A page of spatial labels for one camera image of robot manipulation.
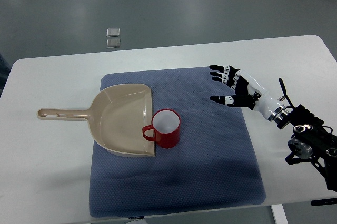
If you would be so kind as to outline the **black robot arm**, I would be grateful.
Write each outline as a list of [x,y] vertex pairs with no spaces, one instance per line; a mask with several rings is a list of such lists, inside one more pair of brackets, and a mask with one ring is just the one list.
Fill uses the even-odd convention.
[[289,165],[311,163],[323,176],[328,190],[336,191],[336,135],[303,105],[294,107],[280,78],[283,98],[289,103],[277,110],[274,121],[279,129],[291,124],[293,134],[288,141],[291,153],[286,157]]

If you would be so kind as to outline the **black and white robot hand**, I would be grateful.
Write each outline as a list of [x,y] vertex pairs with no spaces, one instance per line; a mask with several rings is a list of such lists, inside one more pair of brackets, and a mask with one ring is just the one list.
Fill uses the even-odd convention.
[[229,107],[247,107],[276,123],[288,115],[286,106],[272,98],[267,89],[247,72],[230,65],[211,65],[209,68],[213,81],[221,82],[234,91],[234,95],[211,96],[210,100]]

